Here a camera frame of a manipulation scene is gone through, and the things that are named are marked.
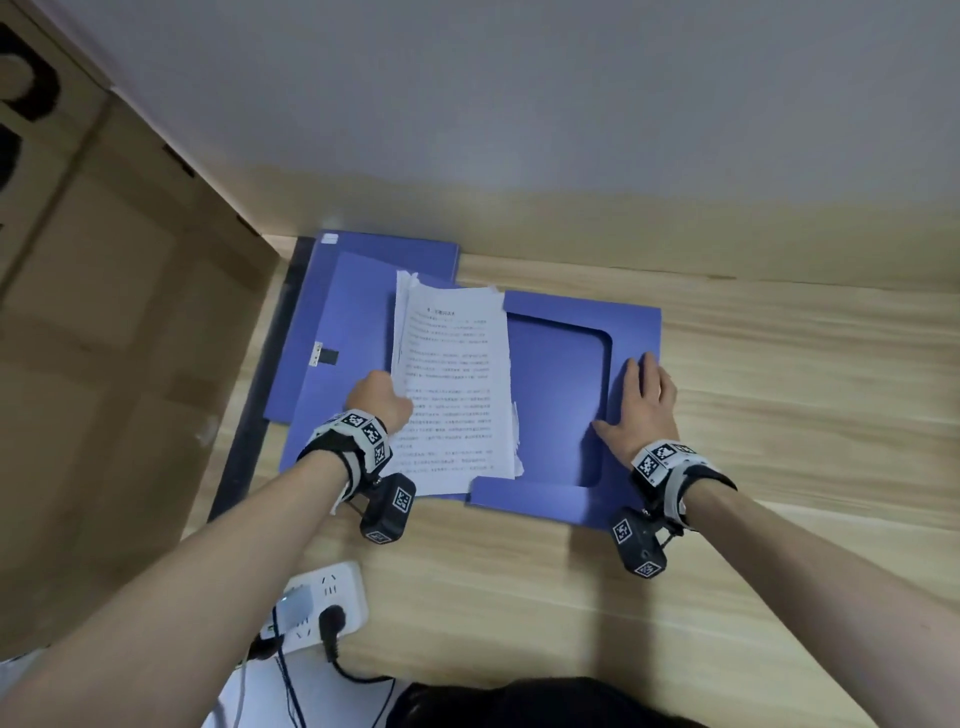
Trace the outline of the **person's left hand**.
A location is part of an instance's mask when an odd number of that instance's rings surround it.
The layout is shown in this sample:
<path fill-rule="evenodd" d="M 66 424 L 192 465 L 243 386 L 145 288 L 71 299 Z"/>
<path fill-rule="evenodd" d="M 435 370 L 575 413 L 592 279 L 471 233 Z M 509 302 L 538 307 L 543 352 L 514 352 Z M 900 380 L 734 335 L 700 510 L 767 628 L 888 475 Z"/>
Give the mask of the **person's left hand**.
<path fill-rule="evenodd" d="M 372 370 L 354 384 L 345 399 L 344 407 L 346 409 L 362 410 L 371 416 L 375 416 L 382 422 L 387 432 L 382 421 L 382 402 L 389 396 L 401 397 L 395 391 L 390 372 L 387 370 Z M 396 434 L 388 434 L 388 438 L 392 439 Z"/>

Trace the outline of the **person's right hand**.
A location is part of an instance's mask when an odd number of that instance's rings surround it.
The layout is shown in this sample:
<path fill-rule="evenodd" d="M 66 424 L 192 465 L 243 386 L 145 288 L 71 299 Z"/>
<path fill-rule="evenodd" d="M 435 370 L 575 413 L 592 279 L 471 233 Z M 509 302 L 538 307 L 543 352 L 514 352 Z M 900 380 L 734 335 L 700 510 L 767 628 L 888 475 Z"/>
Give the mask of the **person's right hand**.
<path fill-rule="evenodd" d="M 671 376 L 653 352 L 627 361 L 618 421 L 625 431 L 624 443 L 620 452 L 611 452 L 617 462 L 630 468 L 645 447 L 681 439 L 674 413 L 677 394 Z"/>

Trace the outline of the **blue file box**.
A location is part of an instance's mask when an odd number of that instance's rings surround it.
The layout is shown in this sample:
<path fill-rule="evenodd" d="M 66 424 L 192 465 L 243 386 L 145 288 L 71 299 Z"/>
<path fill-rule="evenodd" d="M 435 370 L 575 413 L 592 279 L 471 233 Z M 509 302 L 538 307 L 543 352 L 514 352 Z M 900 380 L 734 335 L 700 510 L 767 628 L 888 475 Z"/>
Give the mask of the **blue file box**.
<path fill-rule="evenodd" d="M 311 432 L 344 410 L 354 383 L 387 368 L 399 268 L 342 253 L 321 312 L 320 363 L 308 366 L 279 468 L 290 468 Z M 515 480 L 477 477 L 449 501 L 603 530 L 642 500 L 627 471 L 594 433 L 616 421 L 628 358 L 660 353 L 662 312 L 653 307 L 517 290 L 505 294 L 511 394 L 518 410 Z"/>
<path fill-rule="evenodd" d="M 341 253 L 382 261 L 450 284 L 456 281 L 460 262 L 460 247 L 451 242 L 336 229 L 325 230 L 316 238 L 299 237 L 278 301 L 279 331 L 284 337 L 282 346 L 272 347 L 279 358 L 263 414 L 268 421 L 292 422 Z"/>

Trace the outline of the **stack of printed white papers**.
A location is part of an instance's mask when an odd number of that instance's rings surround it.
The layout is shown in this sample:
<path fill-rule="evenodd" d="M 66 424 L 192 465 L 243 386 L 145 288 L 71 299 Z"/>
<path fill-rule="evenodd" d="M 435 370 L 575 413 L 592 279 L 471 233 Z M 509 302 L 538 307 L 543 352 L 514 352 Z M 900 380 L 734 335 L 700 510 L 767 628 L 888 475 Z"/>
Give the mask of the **stack of printed white papers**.
<path fill-rule="evenodd" d="M 442 288 L 417 273 L 395 278 L 390 375 L 413 414 L 391 438 L 389 475 L 421 498 L 465 499 L 478 478 L 524 472 L 511 383 L 506 294 Z"/>

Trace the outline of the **person's left forearm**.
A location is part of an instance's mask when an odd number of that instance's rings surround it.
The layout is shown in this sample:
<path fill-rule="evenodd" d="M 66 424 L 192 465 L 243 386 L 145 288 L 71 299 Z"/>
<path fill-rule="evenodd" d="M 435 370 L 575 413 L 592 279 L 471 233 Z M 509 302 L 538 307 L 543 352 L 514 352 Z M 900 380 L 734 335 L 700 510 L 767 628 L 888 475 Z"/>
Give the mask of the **person's left forearm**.
<path fill-rule="evenodd" d="M 347 482 L 312 452 L 183 540 L 38 658 L 0 728 L 199 728 Z"/>

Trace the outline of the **person's right forearm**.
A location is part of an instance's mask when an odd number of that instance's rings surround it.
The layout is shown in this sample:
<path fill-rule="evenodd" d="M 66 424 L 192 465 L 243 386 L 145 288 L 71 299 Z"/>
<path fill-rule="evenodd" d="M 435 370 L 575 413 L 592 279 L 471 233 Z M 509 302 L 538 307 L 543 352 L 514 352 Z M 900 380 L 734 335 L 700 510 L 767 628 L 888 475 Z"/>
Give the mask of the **person's right forearm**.
<path fill-rule="evenodd" d="M 960 728 L 960 612 L 704 479 L 683 497 L 709 542 L 878 728 Z"/>

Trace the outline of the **closed blue file box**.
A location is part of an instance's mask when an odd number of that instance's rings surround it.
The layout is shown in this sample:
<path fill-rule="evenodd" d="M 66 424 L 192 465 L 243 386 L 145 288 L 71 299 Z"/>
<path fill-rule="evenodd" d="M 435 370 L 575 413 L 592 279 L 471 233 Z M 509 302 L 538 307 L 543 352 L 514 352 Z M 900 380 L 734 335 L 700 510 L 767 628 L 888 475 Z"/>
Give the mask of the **closed blue file box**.
<path fill-rule="evenodd" d="M 382 261 L 450 284 L 456 281 L 460 262 L 460 247 L 451 242 L 336 229 L 325 230 L 316 238 L 299 237 L 278 301 L 279 331 L 284 337 L 282 346 L 272 347 L 279 358 L 263 414 L 268 421 L 292 422 L 341 253 Z"/>

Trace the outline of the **white power strip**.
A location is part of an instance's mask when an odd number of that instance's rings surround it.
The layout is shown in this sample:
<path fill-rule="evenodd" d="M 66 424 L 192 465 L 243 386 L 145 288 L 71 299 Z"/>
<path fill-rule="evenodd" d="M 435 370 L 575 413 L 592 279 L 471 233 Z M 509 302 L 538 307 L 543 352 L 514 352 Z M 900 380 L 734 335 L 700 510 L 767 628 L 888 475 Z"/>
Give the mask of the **white power strip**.
<path fill-rule="evenodd" d="M 286 633 L 278 631 L 278 635 L 283 637 L 283 649 L 286 652 L 304 650 L 321 644 L 319 614 L 331 604 L 341 605 L 345 612 L 346 625 L 340 637 L 352 635 L 367 624 L 369 606 L 361 569 L 356 561 L 331 564 L 295 575 L 287 582 L 281 596 L 290 588 L 300 584 L 310 585 L 314 596 L 314 611 L 306 623 L 297 625 Z"/>

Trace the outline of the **white plug adapter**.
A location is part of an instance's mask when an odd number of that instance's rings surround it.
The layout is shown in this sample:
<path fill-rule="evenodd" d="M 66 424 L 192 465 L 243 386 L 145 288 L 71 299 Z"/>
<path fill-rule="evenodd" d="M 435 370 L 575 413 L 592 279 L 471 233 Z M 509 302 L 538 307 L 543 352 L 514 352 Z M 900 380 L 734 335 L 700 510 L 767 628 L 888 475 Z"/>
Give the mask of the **white plug adapter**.
<path fill-rule="evenodd" d="M 309 622 L 314 611 L 314 595 L 309 584 L 299 584 L 287 589 L 277 601 L 274 611 L 278 630 L 286 633 L 298 625 Z"/>

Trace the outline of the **black power plug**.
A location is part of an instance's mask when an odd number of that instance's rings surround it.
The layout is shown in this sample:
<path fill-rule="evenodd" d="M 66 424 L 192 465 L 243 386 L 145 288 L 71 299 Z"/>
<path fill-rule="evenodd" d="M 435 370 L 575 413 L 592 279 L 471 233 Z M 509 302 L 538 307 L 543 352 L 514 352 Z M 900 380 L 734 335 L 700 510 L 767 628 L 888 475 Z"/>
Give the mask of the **black power plug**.
<path fill-rule="evenodd" d="M 318 636 L 326 660 L 337 670 L 339 667 L 339 638 L 346 628 L 347 619 L 344 608 L 331 604 L 318 615 Z"/>

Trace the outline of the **person's black clothing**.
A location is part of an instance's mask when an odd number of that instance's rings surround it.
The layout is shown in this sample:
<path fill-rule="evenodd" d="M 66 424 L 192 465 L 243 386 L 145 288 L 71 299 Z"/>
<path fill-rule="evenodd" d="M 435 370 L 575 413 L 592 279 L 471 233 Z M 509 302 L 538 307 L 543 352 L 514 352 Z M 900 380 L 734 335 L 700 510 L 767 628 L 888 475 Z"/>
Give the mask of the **person's black clothing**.
<path fill-rule="evenodd" d="M 592 677 L 534 678 L 481 688 L 407 687 L 385 728 L 709 728 Z"/>

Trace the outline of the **large brown cardboard box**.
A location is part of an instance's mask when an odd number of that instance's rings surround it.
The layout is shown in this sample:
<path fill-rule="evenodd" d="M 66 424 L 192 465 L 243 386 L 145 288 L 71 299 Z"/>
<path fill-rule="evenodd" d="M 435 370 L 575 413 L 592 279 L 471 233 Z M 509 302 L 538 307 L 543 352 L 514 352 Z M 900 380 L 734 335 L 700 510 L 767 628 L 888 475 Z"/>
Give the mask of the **large brown cardboard box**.
<path fill-rule="evenodd" d="M 0 661 L 181 539 L 278 260 L 0 0 Z"/>

